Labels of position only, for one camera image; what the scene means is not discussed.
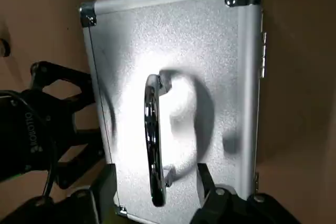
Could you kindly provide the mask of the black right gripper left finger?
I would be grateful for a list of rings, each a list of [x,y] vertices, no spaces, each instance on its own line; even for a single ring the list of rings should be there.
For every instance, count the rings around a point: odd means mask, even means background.
[[[115,171],[115,164],[106,164],[90,187],[78,189],[59,202],[49,196],[34,197],[1,223],[103,223],[114,205]]]

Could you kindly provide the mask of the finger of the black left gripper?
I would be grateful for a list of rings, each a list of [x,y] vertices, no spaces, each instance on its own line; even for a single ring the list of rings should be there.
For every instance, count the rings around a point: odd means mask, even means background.
[[[84,149],[71,160],[62,162],[60,159],[74,146],[84,145]],[[104,148],[100,129],[78,130],[56,142],[57,170],[55,182],[61,189],[69,188],[88,170],[104,158]]]
[[[43,88],[62,80],[79,87],[79,94],[58,99],[52,97],[57,103],[62,104],[68,111],[80,111],[95,102],[95,95],[91,83],[91,75],[78,70],[70,69],[47,61],[39,61],[30,68],[32,81],[30,89],[43,93]]]

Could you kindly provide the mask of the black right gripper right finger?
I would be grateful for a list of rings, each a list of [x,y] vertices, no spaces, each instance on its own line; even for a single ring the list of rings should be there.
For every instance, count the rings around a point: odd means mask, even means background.
[[[198,163],[204,200],[191,223],[299,223],[274,197],[256,193],[246,200],[216,186],[205,163]]]

